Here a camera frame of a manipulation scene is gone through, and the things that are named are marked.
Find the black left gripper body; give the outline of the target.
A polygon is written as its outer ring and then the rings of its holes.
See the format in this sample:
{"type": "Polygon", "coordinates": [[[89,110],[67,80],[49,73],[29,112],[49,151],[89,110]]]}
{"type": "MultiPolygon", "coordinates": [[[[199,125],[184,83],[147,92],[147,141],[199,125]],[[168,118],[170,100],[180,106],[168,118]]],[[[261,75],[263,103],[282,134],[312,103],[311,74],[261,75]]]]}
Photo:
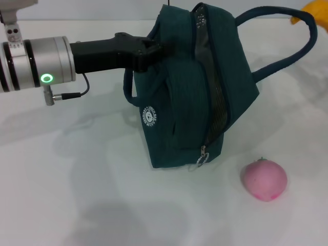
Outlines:
{"type": "Polygon", "coordinates": [[[113,69],[147,69],[146,57],[150,39],[116,33],[111,39],[71,43],[77,74],[113,69]]]}

